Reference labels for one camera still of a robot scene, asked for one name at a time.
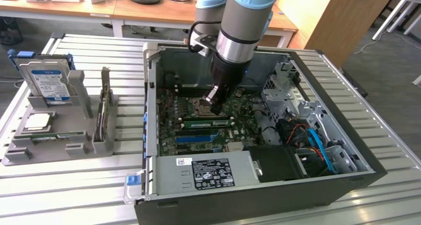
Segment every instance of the slotted metal table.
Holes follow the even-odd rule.
[[[120,96],[115,154],[104,158],[21,166],[0,164],[1,225],[137,224],[133,205],[124,204],[123,192],[125,175],[141,168],[143,44],[147,41],[155,40],[84,35],[49,39],[43,53],[73,54],[76,69],[85,71],[84,84],[89,94],[99,93],[103,66],[111,68],[111,85]],[[299,50],[299,55],[388,175],[368,188],[348,193],[329,206],[225,224],[420,224],[420,159],[325,56],[307,50]],[[304,89],[315,98],[305,84]],[[7,149],[3,146],[11,141],[28,106],[28,94],[27,84],[23,84],[0,120],[0,158]]]

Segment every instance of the gray floor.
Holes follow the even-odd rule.
[[[0,76],[19,76],[8,59],[7,51],[32,50],[40,52],[52,32],[68,34],[112,36],[112,30],[99,24],[71,23],[35,19],[19,19],[24,41],[16,46],[1,46]],[[183,40],[187,34],[181,30],[157,28],[159,33],[151,33],[149,28],[133,28],[139,34],[132,34],[125,27],[124,36],[131,38],[153,38]],[[374,29],[364,37],[364,44],[372,42]],[[368,102],[392,126],[414,153],[421,157],[421,88],[410,81],[421,75],[421,51],[410,46],[397,35],[385,34],[381,41],[368,46],[362,53],[352,55],[344,69],[366,89]],[[3,114],[17,89],[13,84],[0,83],[0,114]]]

